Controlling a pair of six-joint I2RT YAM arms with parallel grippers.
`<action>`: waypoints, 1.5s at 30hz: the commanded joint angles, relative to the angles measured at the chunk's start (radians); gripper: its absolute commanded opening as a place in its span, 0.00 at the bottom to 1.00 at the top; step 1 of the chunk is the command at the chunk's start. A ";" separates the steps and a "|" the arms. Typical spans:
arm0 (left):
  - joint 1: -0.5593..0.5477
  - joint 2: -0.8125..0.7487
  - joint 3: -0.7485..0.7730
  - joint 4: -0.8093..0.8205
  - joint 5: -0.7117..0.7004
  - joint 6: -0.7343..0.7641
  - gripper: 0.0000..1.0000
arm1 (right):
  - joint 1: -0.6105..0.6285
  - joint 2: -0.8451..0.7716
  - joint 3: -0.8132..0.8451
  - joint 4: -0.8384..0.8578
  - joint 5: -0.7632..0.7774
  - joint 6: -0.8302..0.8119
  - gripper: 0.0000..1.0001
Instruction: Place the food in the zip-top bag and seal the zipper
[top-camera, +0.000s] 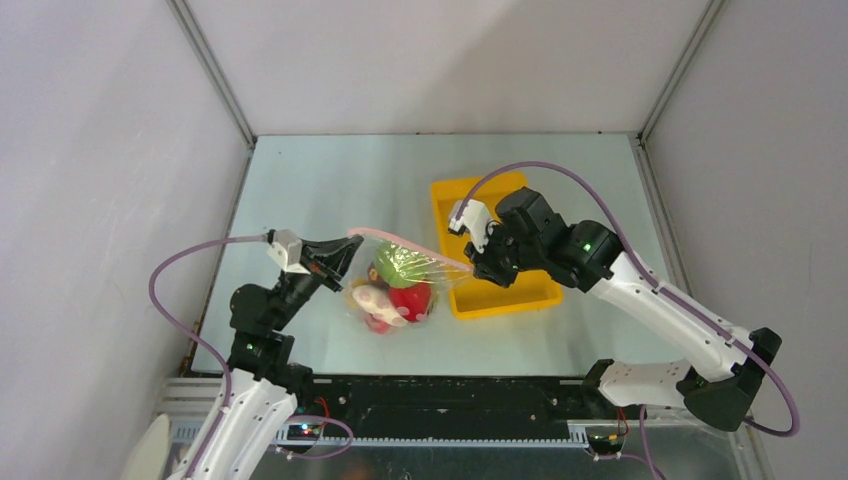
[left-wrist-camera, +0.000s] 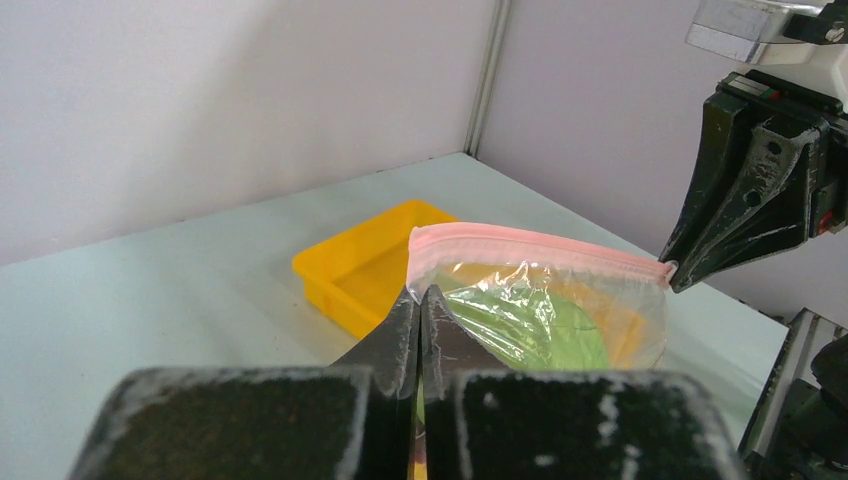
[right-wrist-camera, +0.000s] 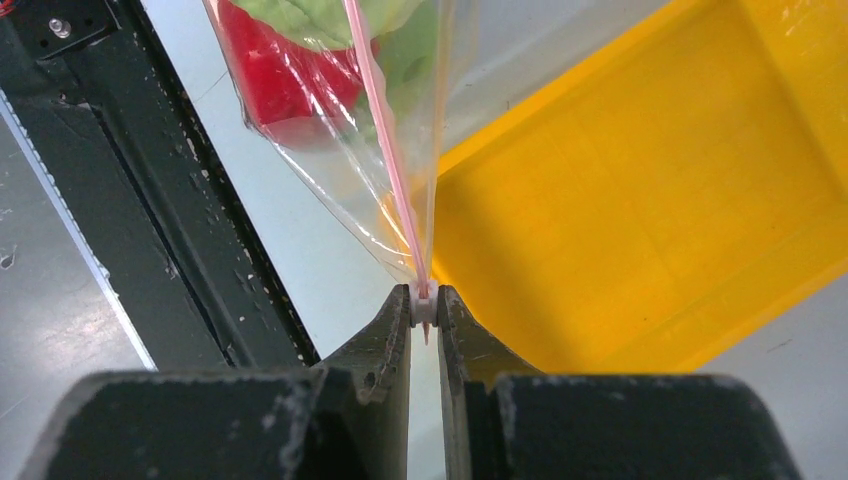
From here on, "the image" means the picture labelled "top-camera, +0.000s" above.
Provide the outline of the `white radish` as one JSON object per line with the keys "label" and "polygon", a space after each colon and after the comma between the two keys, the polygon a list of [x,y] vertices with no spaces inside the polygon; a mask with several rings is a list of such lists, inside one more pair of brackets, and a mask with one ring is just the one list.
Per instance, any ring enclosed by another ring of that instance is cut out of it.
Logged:
{"label": "white radish", "polygon": [[372,285],[360,285],[352,290],[354,302],[376,321],[392,327],[402,327],[408,321],[391,303],[388,293]]}

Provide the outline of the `clear pink-dotted zip bag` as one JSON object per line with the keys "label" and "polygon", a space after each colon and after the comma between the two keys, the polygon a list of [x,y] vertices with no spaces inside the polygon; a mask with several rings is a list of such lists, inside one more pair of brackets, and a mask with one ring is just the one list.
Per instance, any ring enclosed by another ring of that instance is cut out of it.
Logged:
{"label": "clear pink-dotted zip bag", "polygon": [[398,235],[354,227],[363,241],[343,290],[353,317],[379,335],[426,322],[441,298],[471,278],[471,267]]}

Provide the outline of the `green cabbage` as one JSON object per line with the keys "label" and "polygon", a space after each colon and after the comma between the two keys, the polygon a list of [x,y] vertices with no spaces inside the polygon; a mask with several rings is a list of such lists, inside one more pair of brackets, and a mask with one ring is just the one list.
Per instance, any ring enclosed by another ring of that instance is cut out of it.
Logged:
{"label": "green cabbage", "polygon": [[431,259],[421,252],[391,242],[383,242],[377,247],[374,263],[387,268],[389,287],[406,288],[429,280]]}

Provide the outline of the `yellow plastic tray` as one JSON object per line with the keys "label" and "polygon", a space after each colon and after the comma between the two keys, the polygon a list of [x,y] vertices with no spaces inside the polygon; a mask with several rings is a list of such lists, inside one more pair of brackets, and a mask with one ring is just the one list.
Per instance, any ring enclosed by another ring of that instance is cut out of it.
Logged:
{"label": "yellow plastic tray", "polygon": [[[463,200],[477,181],[476,177],[442,180],[432,183],[430,187],[440,252],[466,267],[470,262],[464,255],[464,248],[470,238],[449,234],[448,221],[454,204]],[[507,194],[526,185],[524,174],[505,173],[487,182],[473,198],[493,210]],[[561,304],[563,298],[561,286],[547,274],[538,271],[520,273],[515,283],[506,289],[468,277],[456,284],[449,293],[452,312],[460,320],[543,310]]]}

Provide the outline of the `red bell pepper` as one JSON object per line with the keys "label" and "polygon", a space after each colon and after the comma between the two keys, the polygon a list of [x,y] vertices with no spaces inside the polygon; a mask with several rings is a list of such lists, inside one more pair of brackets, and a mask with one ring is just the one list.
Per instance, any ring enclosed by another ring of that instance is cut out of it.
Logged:
{"label": "red bell pepper", "polygon": [[406,288],[390,287],[388,296],[404,320],[417,323],[428,318],[433,303],[433,290],[428,283],[416,283]]}

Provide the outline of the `dark red apple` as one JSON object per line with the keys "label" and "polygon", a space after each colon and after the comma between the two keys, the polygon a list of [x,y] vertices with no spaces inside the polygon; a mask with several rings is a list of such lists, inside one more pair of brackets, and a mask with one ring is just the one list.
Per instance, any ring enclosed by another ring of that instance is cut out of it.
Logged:
{"label": "dark red apple", "polygon": [[388,288],[390,286],[386,277],[387,268],[384,265],[372,263],[367,269],[367,281],[371,285],[380,288]]}

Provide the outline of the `bright red apple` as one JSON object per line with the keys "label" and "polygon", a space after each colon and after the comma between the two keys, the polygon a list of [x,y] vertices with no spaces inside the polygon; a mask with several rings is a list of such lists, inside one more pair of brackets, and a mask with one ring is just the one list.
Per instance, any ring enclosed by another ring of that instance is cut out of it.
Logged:
{"label": "bright red apple", "polygon": [[365,321],[367,328],[371,332],[379,334],[379,335],[389,333],[393,330],[393,326],[391,326],[390,324],[387,324],[387,323],[385,323],[381,320],[378,320],[378,319],[374,318],[373,316],[366,316],[364,321]]}

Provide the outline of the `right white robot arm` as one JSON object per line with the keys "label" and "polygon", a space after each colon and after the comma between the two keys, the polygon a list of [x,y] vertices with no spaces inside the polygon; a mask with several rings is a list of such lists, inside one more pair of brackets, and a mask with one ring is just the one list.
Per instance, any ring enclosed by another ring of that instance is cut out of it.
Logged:
{"label": "right white robot arm", "polygon": [[683,408],[715,429],[732,432],[749,410],[782,346],[763,327],[736,326],[656,279],[610,228],[593,220],[569,225],[537,191],[522,187],[489,210],[456,202],[448,230],[471,240],[464,253],[475,278],[508,288],[518,274],[542,271],[559,285],[592,295],[640,321],[682,359],[627,364],[599,360],[584,379],[585,411],[606,418],[619,407]]}

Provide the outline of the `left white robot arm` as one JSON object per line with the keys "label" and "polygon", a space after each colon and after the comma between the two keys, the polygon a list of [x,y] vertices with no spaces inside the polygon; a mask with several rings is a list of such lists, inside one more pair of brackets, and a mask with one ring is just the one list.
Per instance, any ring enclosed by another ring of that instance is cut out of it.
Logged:
{"label": "left white robot arm", "polygon": [[282,331],[318,290],[342,290],[363,238],[309,241],[290,230],[271,230],[219,243],[237,242],[267,245],[280,275],[271,288],[245,284],[233,292],[228,356],[183,328],[220,364],[223,383],[174,479],[247,479],[286,421],[312,411],[313,371],[291,362],[295,339]]}

